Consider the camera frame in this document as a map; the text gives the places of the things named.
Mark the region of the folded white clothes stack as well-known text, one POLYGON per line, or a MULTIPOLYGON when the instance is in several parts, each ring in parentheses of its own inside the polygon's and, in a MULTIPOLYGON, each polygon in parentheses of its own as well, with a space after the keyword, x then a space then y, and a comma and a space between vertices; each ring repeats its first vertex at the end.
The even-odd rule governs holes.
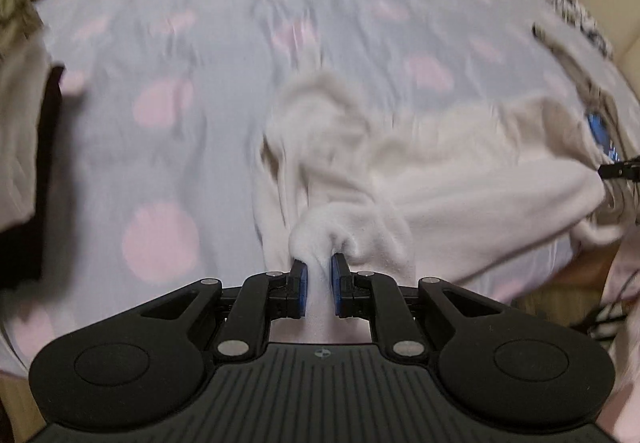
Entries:
POLYGON ((51 64, 35 33, 1 63, 1 228, 35 213, 38 124, 51 64))

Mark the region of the white fleece garment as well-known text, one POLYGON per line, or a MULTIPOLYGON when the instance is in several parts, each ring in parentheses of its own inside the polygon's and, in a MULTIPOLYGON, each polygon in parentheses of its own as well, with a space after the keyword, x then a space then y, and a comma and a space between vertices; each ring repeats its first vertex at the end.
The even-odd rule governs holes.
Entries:
POLYGON ((411 285, 465 281, 563 234, 586 246, 620 239, 639 203, 602 180, 587 123, 557 100, 387 114, 326 70, 288 81, 256 151, 254 215, 265 262, 309 272, 303 319, 273 338, 340 343, 363 323, 333 312, 330 260, 411 285))

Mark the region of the patterned black white cloth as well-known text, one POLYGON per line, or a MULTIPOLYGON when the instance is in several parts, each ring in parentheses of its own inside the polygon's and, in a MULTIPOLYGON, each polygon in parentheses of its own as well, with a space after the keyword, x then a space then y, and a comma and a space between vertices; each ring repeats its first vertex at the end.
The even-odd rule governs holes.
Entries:
POLYGON ((546 0, 567 24, 578 29, 587 41, 606 59, 612 59, 614 48, 602 33, 596 18, 580 0, 546 0))

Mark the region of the polka dot bed sheet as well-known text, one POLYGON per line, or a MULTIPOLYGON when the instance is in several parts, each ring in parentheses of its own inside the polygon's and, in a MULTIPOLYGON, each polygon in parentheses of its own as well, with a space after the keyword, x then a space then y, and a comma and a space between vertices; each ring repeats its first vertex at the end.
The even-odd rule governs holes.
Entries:
MULTIPOLYGON (((256 151, 300 74, 329 71, 387 114, 544 96, 586 121, 536 22, 639 136, 634 92, 546 0, 42 0, 39 13, 65 97, 42 276, 1 297, 10 375, 52 339, 191 281, 233 286, 269 270, 256 151)), ((581 247, 556 236, 458 283, 508 301, 581 247)))

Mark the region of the smartphone with lit screen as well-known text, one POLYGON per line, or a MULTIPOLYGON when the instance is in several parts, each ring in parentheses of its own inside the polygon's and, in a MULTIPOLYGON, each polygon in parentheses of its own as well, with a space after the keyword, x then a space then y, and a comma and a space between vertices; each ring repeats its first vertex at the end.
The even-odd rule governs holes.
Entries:
POLYGON ((603 154, 613 162, 624 160, 623 147, 620 140, 614 135, 615 130, 611 129, 602 114, 597 111, 588 112, 586 120, 589 125, 593 140, 602 150, 603 154))

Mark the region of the taupe thin garment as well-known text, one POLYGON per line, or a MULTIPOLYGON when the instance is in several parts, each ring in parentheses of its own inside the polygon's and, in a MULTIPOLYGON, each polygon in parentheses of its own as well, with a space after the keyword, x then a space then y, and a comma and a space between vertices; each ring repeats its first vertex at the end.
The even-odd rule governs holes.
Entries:
MULTIPOLYGON (((585 109, 585 117, 588 112, 597 111, 602 114, 610 128, 615 130, 614 135, 620 140, 620 146, 623 147, 623 161, 639 156, 639 149, 632 143, 620 121, 614 97, 594 81, 593 77, 582 68, 582 65, 564 45, 550 36, 536 22, 532 25, 532 35, 556 59, 567 77, 574 83, 576 93, 585 109)), ((602 162, 600 166, 609 163, 613 163, 613 161, 608 159, 608 163, 602 162)), ((606 180, 603 182, 610 185, 612 198, 605 208, 599 210, 601 218, 604 218, 605 221, 612 221, 613 218, 616 218, 617 213, 628 211, 634 221, 639 223, 639 182, 626 180, 606 180)))

